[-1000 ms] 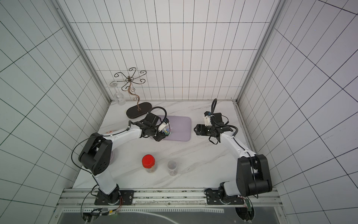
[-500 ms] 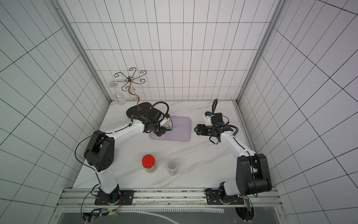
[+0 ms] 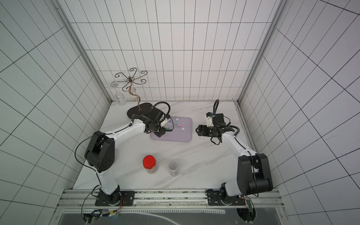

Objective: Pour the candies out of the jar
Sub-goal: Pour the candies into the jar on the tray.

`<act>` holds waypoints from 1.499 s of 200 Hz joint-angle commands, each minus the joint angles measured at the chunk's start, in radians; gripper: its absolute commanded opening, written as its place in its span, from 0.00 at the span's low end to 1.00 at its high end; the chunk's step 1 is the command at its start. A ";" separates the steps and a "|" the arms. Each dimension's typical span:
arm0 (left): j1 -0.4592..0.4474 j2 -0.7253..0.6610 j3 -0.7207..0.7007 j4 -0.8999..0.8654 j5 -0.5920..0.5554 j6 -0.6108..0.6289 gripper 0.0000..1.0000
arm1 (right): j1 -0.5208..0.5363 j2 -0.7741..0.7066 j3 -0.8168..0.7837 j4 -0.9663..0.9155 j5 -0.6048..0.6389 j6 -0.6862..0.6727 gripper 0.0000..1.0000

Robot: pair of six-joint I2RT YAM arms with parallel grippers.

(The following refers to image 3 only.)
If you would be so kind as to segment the clear jar with colourful candies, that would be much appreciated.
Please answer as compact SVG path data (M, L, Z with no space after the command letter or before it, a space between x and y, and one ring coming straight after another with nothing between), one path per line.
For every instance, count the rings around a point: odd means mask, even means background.
M167 121L164 125L163 125L163 128L166 130L166 131L173 131L174 129L174 123L172 120L169 120Z

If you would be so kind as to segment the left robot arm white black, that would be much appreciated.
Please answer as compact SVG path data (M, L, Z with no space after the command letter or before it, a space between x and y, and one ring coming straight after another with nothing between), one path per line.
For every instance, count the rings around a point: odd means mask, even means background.
M170 111L169 103L157 102L145 114L132 114L127 125L107 132L96 131L79 143L77 148L84 142L89 142L84 153L84 162L77 158L77 150L74 155L76 161L91 169L99 181L98 205L118 206L123 200L121 188L113 172L113 165L120 159L119 147L142 133L153 133L162 137L166 132L170 132L165 128L171 119Z

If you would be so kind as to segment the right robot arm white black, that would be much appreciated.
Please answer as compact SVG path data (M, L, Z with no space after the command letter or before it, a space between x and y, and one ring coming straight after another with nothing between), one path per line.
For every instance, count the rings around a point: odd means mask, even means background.
M237 138L240 129L224 122L224 115L217 113L219 100L213 105L212 112L206 114L206 125L199 125L196 133L209 137L215 145L224 144L237 159L235 180L221 184L218 196L223 205L237 203L241 197L258 196L273 190L273 182L268 157L250 149Z

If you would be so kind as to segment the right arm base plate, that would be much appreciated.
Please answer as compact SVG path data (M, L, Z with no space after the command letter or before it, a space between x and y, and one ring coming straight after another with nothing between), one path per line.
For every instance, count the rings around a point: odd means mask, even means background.
M209 206L245 206L245 200L240 196L229 196L225 189L208 189L205 191Z

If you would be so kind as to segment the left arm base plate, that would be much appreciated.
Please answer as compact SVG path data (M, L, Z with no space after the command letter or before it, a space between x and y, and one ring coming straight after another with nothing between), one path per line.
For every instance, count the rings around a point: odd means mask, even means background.
M135 191L115 191L106 195L100 190L95 201L95 206L132 206L135 198Z

